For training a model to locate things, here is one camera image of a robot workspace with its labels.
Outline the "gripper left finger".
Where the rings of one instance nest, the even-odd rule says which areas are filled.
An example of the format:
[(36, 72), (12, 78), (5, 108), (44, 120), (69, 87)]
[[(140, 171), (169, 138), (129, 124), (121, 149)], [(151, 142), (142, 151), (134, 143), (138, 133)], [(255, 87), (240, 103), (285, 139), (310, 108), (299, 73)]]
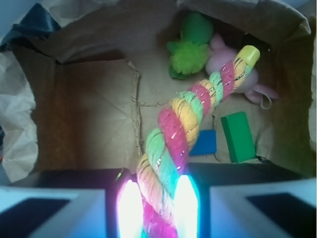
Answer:
[(117, 196), (117, 225), (120, 238), (140, 238), (143, 230), (143, 205), (139, 187), (129, 179)]

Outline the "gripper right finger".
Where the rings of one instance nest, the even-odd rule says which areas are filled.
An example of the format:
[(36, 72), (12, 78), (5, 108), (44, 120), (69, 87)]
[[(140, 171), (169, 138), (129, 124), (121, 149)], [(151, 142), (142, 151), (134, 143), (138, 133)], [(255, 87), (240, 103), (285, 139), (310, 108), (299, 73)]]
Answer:
[(181, 175), (176, 187), (175, 224), (179, 238), (197, 238), (199, 221), (199, 193), (193, 178)]

